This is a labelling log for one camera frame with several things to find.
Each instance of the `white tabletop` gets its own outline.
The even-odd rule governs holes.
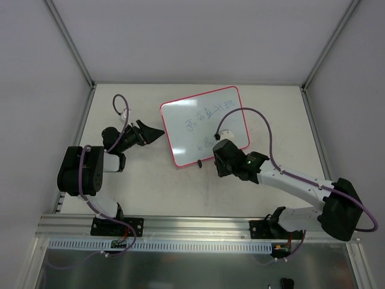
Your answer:
[[[101,132],[108,126],[121,130],[123,122],[112,108],[116,93],[126,96],[132,109],[130,121],[164,129],[159,107],[184,96],[218,89],[221,85],[98,84],[82,136],[81,145],[102,145]],[[244,107],[261,111],[269,120],[274,138],[274,156],[291,169],[323,177],[313,135],[298,87],[238,86]],[[123,109],[123,101],[117,100]],[[269,138],[263,120],[245,112],[250,146],[245,152],[268,155]],[[125,214],[152,216],[262,217],[277,207],[309,204],[264,185],[244,182],[234,176],[219,178],[214,161],[203,167],[178,169],[167,136],[154,143],[133,146],[125,152],[122,173],[105,173],[102,190],[116,200]],[[90,214],[77,197],[66,195],[62,213]]]

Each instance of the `red whiteboard frame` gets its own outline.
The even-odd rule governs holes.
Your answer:
[[[201,96],[201,95],[206,95],[208,93],[212,93],[212,92],[219,92],[220,90],[224,90],[224,89],[236,89],[236,92],[238,94],[238,99],[239,99],[239,103],[241,104],[241,107],[243,107],[242,105],[242,100],[241,100],[241,95],[239,94],[239,90],[237,88],[237,86],[234,86],[234,85],[231,85],[231,86],[227,86],[227,87],[223,87],[221,89],[215,89],[215,90],[210,90],[209,92],[203,92],[203,93],[199,93],[197,95],[191,95],[191,96],[187,96],[185,98],[179,98],[179,99],[174,99],[172,101],[167,101],[167,102],[164,102],[163,104],[161,104],[160,108],[159,108],[159,111],[161,112],[161,116],[162,116],[162,121],[163,121],[163,125],[164,125],[164,128],[165,128],[165,131],[166,131],[166,135],[167,135],[167,141],[168,141],[168,145],[170,146],[170,150],[171,150],[171,155],[173,156],[173,161],[174,161],[174,164],[175,166],[177,166],[178,168],[182,168],[182,167],[186,167],[186,166],[191,166],[192,164],[196,164],[198,163],[198,161],[194,161],[192,163],[189,163],[189,164],[184,164],[183,166],[179,166],[176,162],[175,162],[175,156],[173,154],[173,147],[171,146],[171,141],[170,141],[170,138],[168,136],[168,131],[167,131],[167,127],[166,127],[166,123],[165,123],[165,120],[164,120],[164,117],[163,117],[163,113],[162,113],[162,106],[165,105],[165,104],[169,104],[169,103],[172,103],[172,102],[176,102],[176,101],[181,101],[183,99],[188,99],[188,98],[194,98],[196,96]],[[243,116],[243,121],[245,123],[245,128],[246,128],[246,135],[247,135],[247,145],[244,147],[244,148],[241,148],[241,149],[246,149],[250,146],[250,138],[248,136],[248,129],[247,129],[247,124],[246,124],[246,118],[245,118],[245,114],[244,114],[244,111],[242,110],[242,116]],[[207,161],[207,160],[210,160],[211,158],[214,158],[213,157],[209,157],[209,158],[205,158],[203,160],[200,160],[200,161]]]

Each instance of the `small black object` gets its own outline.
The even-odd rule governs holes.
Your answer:
[[[359,201],[352,183],[346,179],[339,178],[338,182],[332,183],[334,188]],[[325,197],[325,205],[322,214],[318,216],[323,230],[332,237],[341,241],[350,241],[351,236],[360,220],[362,210],[345,197],[331,193]]]
[[[303,237],[302,231],[287,232],[282,229],[279,234],[272,230],[270,227],[270,221],[267,220],[251,220],[248,222],[250,238],[251,239],[285,239],[290,238],[290,234],[293,240],[301,240]]]
[[[293,279],[281,279],[282,289],[294,289],[294,280]]]
[[[246,155],[228,139],[221,140],[212,150],[215,158],[214,164],[220,178],[233,174],[242,181],[258,184],[257,174],[260,173],[260,167],[269,160],[268,156],[258,152],[250,152]]]
[[[143,225],[144,225],[144,219],[142,218],[128,218],[124,217],[122,219],[122,222],[125,222],[129,225],[131,225],[135,232],[137,233],[137,237],[143,236]],[[102,220],[95,217],[92,221],[91,226],[91,236],[109,236],[109,237],[121,237],[126,232],[126,226],[123,226],[121,224],[112,222],[110,220]],[[133,237],[134,234],[130,230],[128,232],[128,237]]]
[[[69,146],[61,164],[57,185],[59,191],[66,191],[70,196],[79,195],[79,165],[82,152],[81,146]],[[95,196],[103,182],[102,146],[93,146],[84,155],[82,168],[82,189],[84,194]]]
[[[153,141],[164,135],[164,131],[161,129],[151,128],[145,125],[142,121],[137,120],[138,127],[133,123],[128,125],[116,146],[112,149],[110,154],[119,155],[125,150],[129,149],[133,145],[145,146],[149,145]],[[110,149],[116,142],[120,135],[120,132],[110,126],[102,131],[103,146],[105,149]]]
[[[291,250],[289,251],[285,251],[285,250],[273,250],[270,254],[270,256],[272,256],[273,258],[277,258],[277,259],[282,259],[282,258],[286,258],[287,256],[289,256],[291,254]]]

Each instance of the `whiteboard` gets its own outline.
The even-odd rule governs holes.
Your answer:
[[[212,148],[218,142],[214,134],[219,122],[228,112],[240,107],[241,97],[235,86],[163,103],[160,110],[175,165],[184,167],[212,158]],[[249,146],[243,111],[229,115],[220,132],[224,130],[232,132],[235,137],[232,141],[237,147]]]

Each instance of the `white wall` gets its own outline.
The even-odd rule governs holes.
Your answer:
[[[13,288],[88,87],[41,0],[0,3],[0,287]]]
[[[351,0],[54,0],[95,81],[302,84]]]
[[[362,236],[379,288],[385,284],[384,11],[383,0],[362,1],[309,90],[331,174],[351,180],[380,223]]]

